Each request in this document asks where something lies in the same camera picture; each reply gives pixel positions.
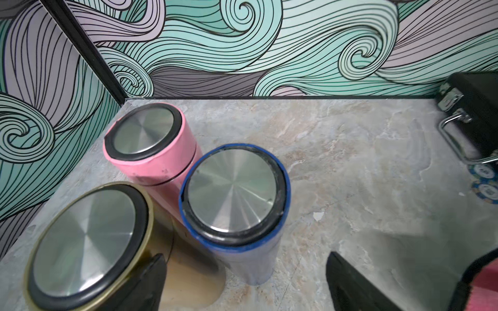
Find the marble surface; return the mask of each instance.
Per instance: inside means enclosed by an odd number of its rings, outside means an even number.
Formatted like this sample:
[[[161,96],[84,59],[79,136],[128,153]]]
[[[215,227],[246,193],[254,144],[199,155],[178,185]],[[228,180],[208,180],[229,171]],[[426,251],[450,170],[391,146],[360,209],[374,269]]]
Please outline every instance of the marble surface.
[[[128,101],[118,113],[150,101]],[[498,207],[436,131],[433,100],[174,100],[203,151],[248,142],[289,171],[292,205],[274,273],[257,287],[228,272],[207,310],[333,310],[325,280],[338,251],[405,311],[445,310],[456,281],[498,243]],[[0,262],[0,310],[26,310],[31,248],[67,203],[125,176],[103,135]]]

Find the stainless steel lid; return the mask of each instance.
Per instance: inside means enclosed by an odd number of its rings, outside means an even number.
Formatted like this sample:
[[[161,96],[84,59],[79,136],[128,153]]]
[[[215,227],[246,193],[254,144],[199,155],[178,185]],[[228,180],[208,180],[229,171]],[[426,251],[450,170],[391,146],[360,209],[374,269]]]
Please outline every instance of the stainless steel lid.
[[[111,284],[143,239],[145,204],[135,188],[111,185],[67,208],[33,256],[28,289],[34,302],[48,310],[61,301],[80,306]]]
[[[106,151],[118,160],[144,159],[169,145],[180,127],[181,114],[175,107],[148,104],[116,122],[105,137]]]
[[[285,184],[268,154],[239,146],[219,150],[198,164],[184,193],[184,211],[199,225],[196,231],[221,244],[242,245],[276,225]]]

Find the metal handle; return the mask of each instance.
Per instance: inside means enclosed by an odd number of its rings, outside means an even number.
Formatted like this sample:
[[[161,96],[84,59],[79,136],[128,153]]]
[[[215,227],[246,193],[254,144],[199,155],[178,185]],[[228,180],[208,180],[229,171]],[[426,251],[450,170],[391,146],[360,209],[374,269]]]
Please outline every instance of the metal handle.
[[[450,145],[451,149],[453,149],[453,151],[457,154],[458,158],[464,164],[475,165],[475,164],[484,164],[484,163],[498,161],[498,155],[494,155],[491,157],[478,159],[478,160],[471,160],[471,159],[467,158],[465,156],[465,154],[463,153],[463,151],[458,146],[458,144],[456,143],[456,140],[444,129],[444,127],[448,123],[455,121],[455,120],[462,121],[463,123],[469,123],[470,121],[472,121],[472,118],[462,108],[459,108],[455,111],[455,113],[452,116],[449,116],[446,119],[439,122],[438,131],[441,133],[443,138]]]

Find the blue poker chip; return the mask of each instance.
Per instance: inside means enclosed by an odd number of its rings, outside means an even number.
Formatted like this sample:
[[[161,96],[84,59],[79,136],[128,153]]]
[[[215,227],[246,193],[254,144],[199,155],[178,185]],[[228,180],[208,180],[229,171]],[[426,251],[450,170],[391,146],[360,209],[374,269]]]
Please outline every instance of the blue poker chip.
[[[489,164],[476,164],[476,165],[469,165],[468,166],[469,172],[474,176],[475,178],[481,180],[481,181],[486,181],[486,180],[497,180],[497,174],[493,167]]]
[[[475,181],[472,191],[479,199],[490,204],[498,204],[498,183],[493,181]]]

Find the swirl pattern wall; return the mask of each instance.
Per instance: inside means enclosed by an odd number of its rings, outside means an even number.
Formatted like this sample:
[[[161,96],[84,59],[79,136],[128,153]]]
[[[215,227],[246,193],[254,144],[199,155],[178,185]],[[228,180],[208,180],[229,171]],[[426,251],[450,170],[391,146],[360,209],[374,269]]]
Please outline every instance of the swirl pattern wall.
[[[431,96],[498,69],[498,0],[118,2],[67,0],[133,96]]]
[[[2,258],[119,105],[40,2],[0,12]]]

